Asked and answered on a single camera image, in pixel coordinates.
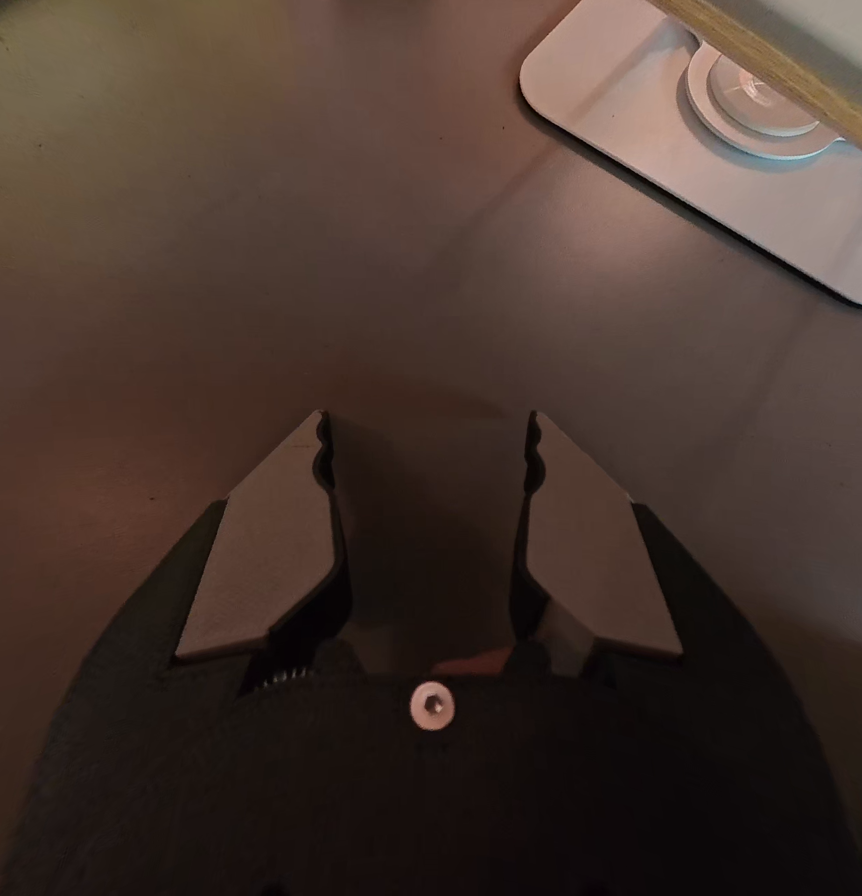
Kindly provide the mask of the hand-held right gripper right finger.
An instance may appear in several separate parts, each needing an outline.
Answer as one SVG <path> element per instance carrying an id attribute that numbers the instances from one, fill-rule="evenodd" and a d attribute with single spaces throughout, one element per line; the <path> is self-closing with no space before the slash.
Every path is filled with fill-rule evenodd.
<path id="1" fill-rule="evenodd" d="M 630 495 L 542 412 L 529 416 L 524 456 L 516 639 L 542 644 L 550 658 L 682 657 Z"/>

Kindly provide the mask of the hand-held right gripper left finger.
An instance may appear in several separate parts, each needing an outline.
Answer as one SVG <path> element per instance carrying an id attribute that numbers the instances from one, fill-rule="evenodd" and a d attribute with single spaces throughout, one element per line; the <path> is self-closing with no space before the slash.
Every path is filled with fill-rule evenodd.
<path id="1" fill-rule="evenodd" d="M 309 663 L 352 596 L 330 417 L 313 411 L 229 493 L 175 656 Z"/>

